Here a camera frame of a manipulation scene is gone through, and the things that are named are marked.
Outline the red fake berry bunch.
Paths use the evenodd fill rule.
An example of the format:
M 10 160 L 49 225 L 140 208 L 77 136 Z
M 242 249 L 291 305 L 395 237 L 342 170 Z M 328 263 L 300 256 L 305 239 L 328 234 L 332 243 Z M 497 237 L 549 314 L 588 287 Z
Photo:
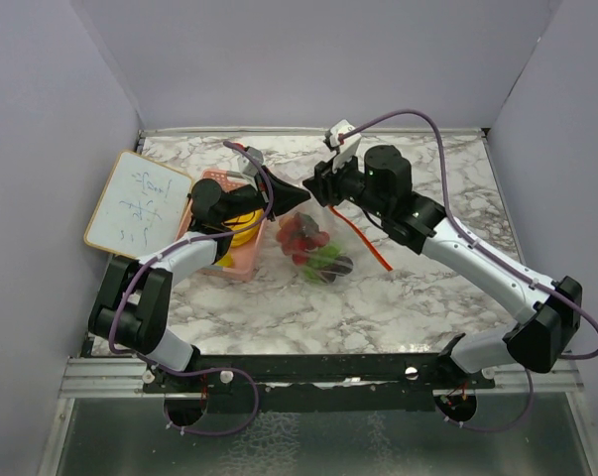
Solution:
M 295 265 L 304 266 L 308 254 L 328 245 L 330 236 L 320 229 L 310 215 L 295 212 L 282 220 L 276 241 L 280 244 L 283 254 L 291 257 Z

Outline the yellow fake banana bunch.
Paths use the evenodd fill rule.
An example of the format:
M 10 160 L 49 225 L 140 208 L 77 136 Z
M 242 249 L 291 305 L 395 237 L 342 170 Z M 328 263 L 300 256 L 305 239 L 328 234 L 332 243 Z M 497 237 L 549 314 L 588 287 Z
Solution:
M 232 267 L 234 264 L 234 259 L 232 256 L 232 252 L 242 247 L 243 245 L 249 243 L 254 238 L 257 237 L 261 225 L 258 224 L 258 221 L 263 216 L 263 210 L 258 209 L 253 212 L 249 212 L 243 215 L 240 215 L 236 218 L 229 219 L 223 223 L 231 231 L 236 231 L 236 234 L 232 236 L 230 247 L 228 252 L 225 254 L 223 258 L 221 258 L 216 265 L 221 267 Z

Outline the zip bag with berries grapes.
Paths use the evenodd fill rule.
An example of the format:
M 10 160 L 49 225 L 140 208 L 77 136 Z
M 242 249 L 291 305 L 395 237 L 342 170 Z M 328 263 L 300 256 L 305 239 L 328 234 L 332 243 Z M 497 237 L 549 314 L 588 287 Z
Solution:
M 342 288 L 393 270 L 358 225 L 313 199 L 278 219 L 275 240 L 287 264 L 312 285 Z

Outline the pink plastic basket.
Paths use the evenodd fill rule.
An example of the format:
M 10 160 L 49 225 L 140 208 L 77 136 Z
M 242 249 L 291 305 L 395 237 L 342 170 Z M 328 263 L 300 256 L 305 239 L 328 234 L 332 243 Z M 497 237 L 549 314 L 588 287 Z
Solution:
M 220 170 L 220 169 L 205 170 L 202 173 L 201 178 L 198 181 L 200 181 L 202 179 L 216 180 L 217 182 L 220 183 L 220 185 L 222 186 L 222 188 L 225 191 L 232 190 L 241 185 L 249 184 L 244 179 L 242 179 L 242 177 L 240 177 L 239 174 L 228 172 L 225 170 Z M 265 196 L 265 186 L 258 178 L 256 178 L 255 188 L 262 191 Z M 239 282 L 251 281 L 254 277 L 256 264 L 257 264 L 258 257 L 260 254 L 261 243 L 263 240 L 263 233 L 267 226 L 267 222 L 265 221 L 263 216 L 258 221 L 258 224 L 260 224 L 261 227 L 260 227 L 257 237 L 254 238 L 249 243 L 243 245 L 242 247 L 235 249 L 232 252 L 232 256 L 234 259 L 233 266 L 232 267 L 217 266 L 216 263 L 221 258 L 223 258 L 225 256 L 225 254 L 228 252 L 228 249 L 229 249 L 230 243 L 231 243 L 231 238 L 233 235 L 236 234 L 236 231 L 231 231 L 226 226 L 225 226 L 227 228 L 226 231 L 222 231 L 222 230 L 219 230 L 219 231 L 213 231 L 213 230 L 189 231 L 188 225 L 191 220 L 190 195 L 191 195 L 191 193 L 188 195 L 186 209 L 185 209 L 185 212 L 184 212 L 184 214 L 181 218 L 181 221 L 179 223 L 179 230 L 178 230 L 177 237 L 180 239 L 187 232 L 198 232 L 198 233 L 202 233 L 202 234 L 206 234 L 206 235 L 215 235 L 215 234 L 220 235 L 224 232 L 227 232 L 229 234 L 227 237 L 222 236 L 218 239 L 217 253 L 219 254 L 219 258 L 216 259 L 214 263 L 202 268 L 201 271 L 207 275 L 223 277 L 226 279 L 236 280 Z

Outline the green fake grape bunch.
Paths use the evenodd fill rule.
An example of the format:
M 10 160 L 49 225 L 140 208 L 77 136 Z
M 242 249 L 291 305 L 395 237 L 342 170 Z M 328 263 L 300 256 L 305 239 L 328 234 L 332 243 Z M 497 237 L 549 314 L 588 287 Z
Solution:
M 326 284 L 320 277 L 319 270 L 341 255 L 341 249 L 336 245 L 326 245 L 308 254 L 306 264 L 301 268 L 303 277 L 317 284 Z

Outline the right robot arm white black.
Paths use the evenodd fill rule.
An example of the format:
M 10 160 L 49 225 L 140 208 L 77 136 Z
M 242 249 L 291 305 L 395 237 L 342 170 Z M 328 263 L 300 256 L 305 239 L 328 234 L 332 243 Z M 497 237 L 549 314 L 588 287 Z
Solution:
M 349 201 L 376 216 L 393 241 L 452 269 L 515 320 L 508 330 L 454 337 L 436 364 L 444 386 L 458 388 L 485 368 L 514 363 L 545 374 L 578 330 L 579 313 L 561 299 L 580 303 L 580 284 L 534 271 L 522 281 L 516 275 L 520 263 L 449 220 L 439 202 L 414 191 L 411 164 L 396 147 L 372 147 L 364 158 L 340 167 L 320 162 L 303 185 L 322 206 Z

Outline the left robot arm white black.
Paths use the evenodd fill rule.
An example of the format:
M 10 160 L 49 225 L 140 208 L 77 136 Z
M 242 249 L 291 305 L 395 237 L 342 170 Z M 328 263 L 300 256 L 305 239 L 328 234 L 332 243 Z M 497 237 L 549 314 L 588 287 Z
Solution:
M 185 392 L 199 382 L 200 351 L 168 330 L 174 285 L 227 255 L 234 232 L 226 223 L 263 211 L 272 220 L 308 201 L 307 190 L 268 170 L 254 185 L 230 191 L 211 179 L 191 191 L 191 222 L 174 244 L 140 259 L 114 256 L 88 319 L 88 331 L 108 341 L 114 353 L 128 349 L 166 369 L 166 379 Z

